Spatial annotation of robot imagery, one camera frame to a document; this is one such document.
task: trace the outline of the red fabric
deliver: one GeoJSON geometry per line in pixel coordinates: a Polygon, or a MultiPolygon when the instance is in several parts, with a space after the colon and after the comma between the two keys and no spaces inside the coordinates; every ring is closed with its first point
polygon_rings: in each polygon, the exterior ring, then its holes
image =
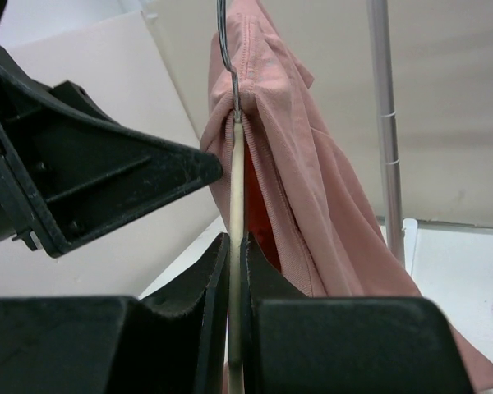
{"type": "Polygon", "coordinates": [[[265,207],[260,184],[250,150],[245,147],[246,203],[248,206],[248,231],[254,235],[266,259],[281,272],[276,240],[270,225],[269,214],[265,207]]]}
{"type": "MultiPolygon", "coordinates": [[[[227,36],[250,150],[251,229],[268,259],[274,263],[275,239],[282,274],[307,296],[422,296],[387,249],[355,171],[321,118],[309,91],[312,74],[279,37],[260,0],[232,3],[227,36]]],[[[223,164],[223,177],[210,189],[229,227],[233,90],[217,36],[209,104],[200,146],[223,164]]],[[[493,364],[452,331],[475,389],[493,388],[493,364]]]]}

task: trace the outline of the white wall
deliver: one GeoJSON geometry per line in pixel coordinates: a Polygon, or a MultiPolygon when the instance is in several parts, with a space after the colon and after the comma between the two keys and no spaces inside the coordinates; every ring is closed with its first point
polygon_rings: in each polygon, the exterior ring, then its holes
{"type": "Polygon", "coordinates": [[[138,0],[8,0],[0,44],[27,44],[139,8],[138,0]]]}
{"type": "MultiPolygon", "coordinates": [[[[365,0],[262,0],[384,212],[365,0]]],[[[154,1],[156,38],[198,133],[215,0],[154,1]]],[[[405,215],[493,226],[493,0],[389,0],[405,215]]]]}

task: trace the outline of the pink shirt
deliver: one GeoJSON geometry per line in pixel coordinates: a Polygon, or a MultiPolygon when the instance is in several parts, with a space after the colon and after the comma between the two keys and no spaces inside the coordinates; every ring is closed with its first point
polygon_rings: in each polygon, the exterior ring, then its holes
{"type": "MultiPolygon", "coordinates": [[[[265,9],[258,0],[235,0],[227,26],[246,142],[282,274],[308,296],[421,296],[387,249],[351,164],[321,119],[309,92],[312,75],[265,9]]],[[[217,37],[209,94],[201,148],[222,161],[225,175],[210,189],[228,224],[233,99],[217,37]]],[[[453,331],[473,386],[493,387],[493,364],[453,331]]]]}

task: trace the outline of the hanger hook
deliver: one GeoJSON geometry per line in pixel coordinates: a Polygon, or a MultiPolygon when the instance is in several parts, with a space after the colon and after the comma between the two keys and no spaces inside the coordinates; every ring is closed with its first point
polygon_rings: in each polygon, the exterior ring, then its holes
{"type": "Polygon", "coordinates": [[[232,74],[232,92],[233,92],[233,115],[235,121],[241,121],[241,105],[239,102],[239,77],[237,69],[230,61],[227,40],[227,2],[226,0],[217,0],[217,32],[219,37],[219,46],[221,47],[221,57],[223,58],[224,68],[232,74]]]}

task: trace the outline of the fabric fold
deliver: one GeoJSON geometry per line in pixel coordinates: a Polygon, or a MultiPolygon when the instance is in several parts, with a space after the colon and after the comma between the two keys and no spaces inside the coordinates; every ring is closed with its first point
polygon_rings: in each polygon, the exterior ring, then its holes
{"type": "MultiPolygon", "coordinates": [[[[247,220],[268,260],[308,296],[422,296],[387,249],[356,173],[321,119],[309,92],[313,76],[259,1],[235,0],[227,32],[251,160],[247,220]]],[[[223,164],[224,177],[210,189],[228,225],[233,96],[217,37],[209,97],[201,148],[223,164]]],[[[452,331],[475,389],[493,388],[493,364],[452,331]]]]}

